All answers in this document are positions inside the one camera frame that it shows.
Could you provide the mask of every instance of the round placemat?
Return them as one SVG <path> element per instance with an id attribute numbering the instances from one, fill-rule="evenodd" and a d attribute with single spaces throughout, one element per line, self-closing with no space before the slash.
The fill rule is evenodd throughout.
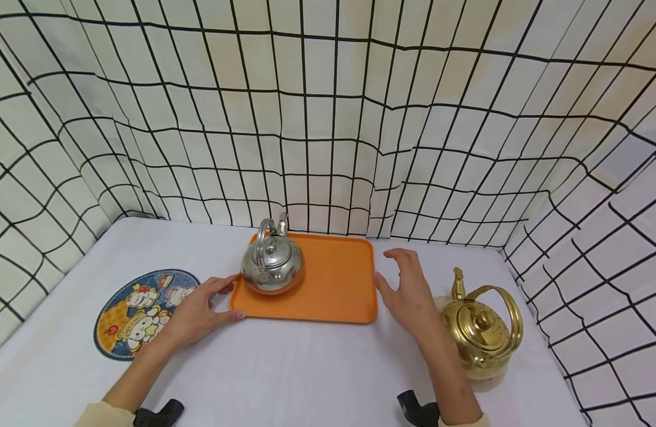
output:
<path id="1" fill-rule="evenodd" d="M 131 280 L 100 311 L 93 331 L 95 346 L 110 359 L 130 361 L 198 284 L 195 276 L 178 269 L 152 271 Z"/>

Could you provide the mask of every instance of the black handle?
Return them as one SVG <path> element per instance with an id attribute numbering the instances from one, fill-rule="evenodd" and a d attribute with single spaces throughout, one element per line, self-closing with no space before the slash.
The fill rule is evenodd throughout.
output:
<path id="1" fill-rule="evenodd" d="M 405 391 L 397 396 L 399 406 L 402 408 L 406 421 L 416 427 L 437 427 L 440 419 L 440 409 L 437 403 L 432 401 L 421 406 L 415 397 L 413 390 Z"/>
<path id="2" fill-rule="evenodd" d="M 134 427 L 171 427 L 179 421 L 183 414 L 184 406 L 176 399 L 170 399 L 158 413 L 152 410 L 139 408 L 136 418 L 133 420 Z"/>

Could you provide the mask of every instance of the kettle lid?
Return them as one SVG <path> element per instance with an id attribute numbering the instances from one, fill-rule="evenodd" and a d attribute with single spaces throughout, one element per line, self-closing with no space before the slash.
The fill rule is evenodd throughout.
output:
<path id="1" fill-rule="evenodd" d="M 275 269 L 288 262 L 292 255 L 292 246 L 287 237 L 280 235 L 267 235 L 262 241 L 263 256 L 262 261 L 267 268 Z"/>
<path id="2" fill-rule="evenodd" d="M 456 313 L 457 327 L 473 346 L 487 352 L 502 349 L 511 333 L 496 311 L 479 301 L 463 302 Z"/>

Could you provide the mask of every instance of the white table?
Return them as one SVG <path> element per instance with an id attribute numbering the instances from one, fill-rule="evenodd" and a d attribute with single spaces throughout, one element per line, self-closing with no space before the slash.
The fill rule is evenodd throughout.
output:
<path id="1" fill-rule="evenodd" d="M 176 268 L 200 280 L 235 273 L 254 230 L 123 219 L 113 225 L 0 349 L 0 426 L 71 426 L 127 367 L 93 342 L 95 318 L 127 281 Z M 468 291 L 506 288 L 526 320 L 503 383 L 478 394 L 493 426 L 584 426 L 584 420 L 500 255 L 489 249 L 372 241 L 376 268 L 394 284 L 398 270 L 382 252 L 415 249 L 433 295 L 448 293 L 452 268 Z M 481 300 L 508 319 L 502 300 Z M 222 298 L 219 310 L 228 306 Z M 369 325 L 248 318 L 212 333 L 167 365 L 144 406 L 174 397 L 186 426 L 408 426 L 396 396 L 413 388 L 433 400 L 418 348 L 380 302 Z"/>

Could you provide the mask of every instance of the orange tray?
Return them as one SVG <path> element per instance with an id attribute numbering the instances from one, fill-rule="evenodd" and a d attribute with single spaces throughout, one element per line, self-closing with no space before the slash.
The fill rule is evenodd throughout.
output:
<path id="1" fill-rule="evenodd" d="M 378 316 L 373 246 L 362 238 L 288 233 L 302 248 L 304 282 L 280 295 L 260 295 L 238 279 L 230 307 L 250 317 L 371 323 Z"/>

